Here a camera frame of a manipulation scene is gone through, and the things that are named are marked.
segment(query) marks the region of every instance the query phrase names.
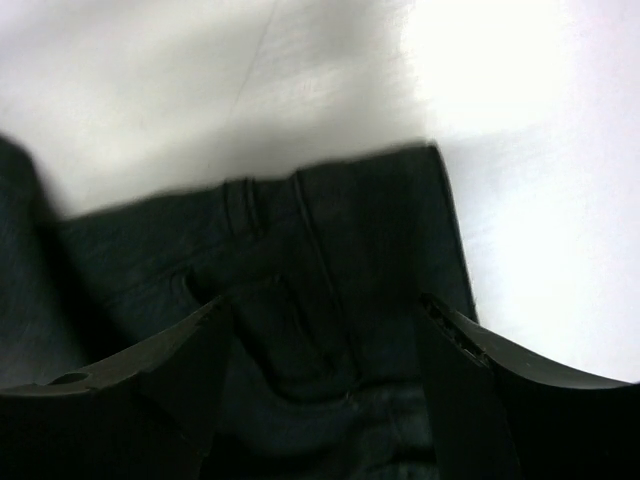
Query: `white surface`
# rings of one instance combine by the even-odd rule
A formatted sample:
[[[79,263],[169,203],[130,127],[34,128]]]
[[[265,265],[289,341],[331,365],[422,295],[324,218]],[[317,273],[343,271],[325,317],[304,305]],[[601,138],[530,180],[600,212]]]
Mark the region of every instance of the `white surface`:
[[[482,323],[640,380],[640,3],[0,0],[0,129],[76,216],[437,139]]]

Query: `stitching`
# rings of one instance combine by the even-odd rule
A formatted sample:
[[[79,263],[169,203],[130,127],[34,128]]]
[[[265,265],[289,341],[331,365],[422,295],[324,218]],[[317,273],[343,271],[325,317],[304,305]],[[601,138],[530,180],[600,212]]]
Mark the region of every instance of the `stitching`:
[[[297,171],[294,175],[293,175],[293,185],[294,185],[294,190],[295,190],[295,196],[296,196],[296,201],[298,204],[298,209],[300,211],[300,216],[302,217],[302,221],[304,223],[305,229],[307,231],[307,236],[309,237],[309,241],[311,242],[311,246],[313,248],[313,250],[315,251],[316,254],[316,258],[318,260],[318,263],[320,265],[320,270],[322,272],[322,276],[324,278],[324,282],[327,286],[327,289],[329,290],[329,297],[331,299],[331,302],[334,305],[334,308],[336,309],[336,311],[338,312],[338,315],[340,316],[340,318],[342,319],[342,321],[344,322],[344,331],[346,333],[346,340],[347,340],[347,345],[348,345],[348,350],[351,356],[351,359],[353,361],[354,364],[354,368],[355,368],[355,373],[356,373],[356,381],[355,381],[355,386],[354,388],[357,388],[357,386],[360,384],[360,382],[362,381],[362,365],[364,365],[363,362],[363,355],[360,351],[360,349],[358,348],[359,342],[357,342],[356,336],[353,332],[353,329],[350,327],[349,323],[346,321],[346,315],[344,312],[344,307],[342,305],[342,301],[338,295],[338,292],[335,288],[335,283],[333,281],[333,279],[331,278],[331,273],[329,271],[329,266],[327,264],[326,258],[325,258],[325,254],[322,251],[322,248],[320,246],[320,242],[318,240],[318,235],[315,231],[315,227],[313,225],[313,221],[311,219],[311,213],[309,212],[309,209],[307,207],[307,202],[305,201],[305,197],[304,197],[304,192],[302,191],[302,182],[301,182],[301,175],[300,175],[300,171]]]

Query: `seam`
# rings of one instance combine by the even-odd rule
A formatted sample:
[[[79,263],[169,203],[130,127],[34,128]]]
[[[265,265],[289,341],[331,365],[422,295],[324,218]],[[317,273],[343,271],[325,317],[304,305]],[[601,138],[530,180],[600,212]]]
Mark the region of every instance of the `seam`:
[[[360,349],[358,348],[358,342],[357,342],[357,339],[355,338],[353,329],[350,327],[349,323],[346,321],[346,315],[344,312],[342,301],[340,299],[340,296],[338,295],[338,291],[335,288],[335,283],[331,276],[331,272],[329,271],[329,266],[327,264],[326,256],[320,246],[318,235],[311,218],[311,212],[309,211],[306,199],[304,197],[304,192],[302,190],[300,171],[297,171],[292,178],[293,178],[293,186],[295,190],[296,202],[298,204],[300,216],[302,217],[302,221],[304,223],[304,227],[307,232],[307,237],[309,238],[309,241],[311,242],[311,246],[316,254],[316,258],[318,260],[318,264],[322,272],[322,277],[329,291],[329,297],[331,299],[331,303],[333,303],[334,308],[336,309],[340,319],[343,322],[344,331],[347,337],[346,338],[347,346],[348,346],[351,360],[354,364],[353,366],[355,368],[355,373],[356,373],[356,381],[355,381],[354,388],[357,388],[357,386],[362,381],[361,369],[362,369],[362,365],[364,365],[364,362],[362,361],[363,356]]]

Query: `belt loop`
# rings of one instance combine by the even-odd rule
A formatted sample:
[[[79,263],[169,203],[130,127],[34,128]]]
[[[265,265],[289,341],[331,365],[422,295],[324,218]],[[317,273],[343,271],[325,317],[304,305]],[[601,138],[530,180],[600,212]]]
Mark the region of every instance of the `belt loop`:
[[[233,180],[223,184],[224,210],[232,239],[255,240],[262,230],[256,212],[253,179]]]

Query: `white background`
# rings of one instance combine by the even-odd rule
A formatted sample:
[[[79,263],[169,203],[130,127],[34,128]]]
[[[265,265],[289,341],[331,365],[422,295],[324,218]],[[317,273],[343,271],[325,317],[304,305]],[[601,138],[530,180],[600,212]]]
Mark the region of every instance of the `white background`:
[[[435,139],[482,323],[640,380],[640,2],[0,0],[0,130],[82,215]]]

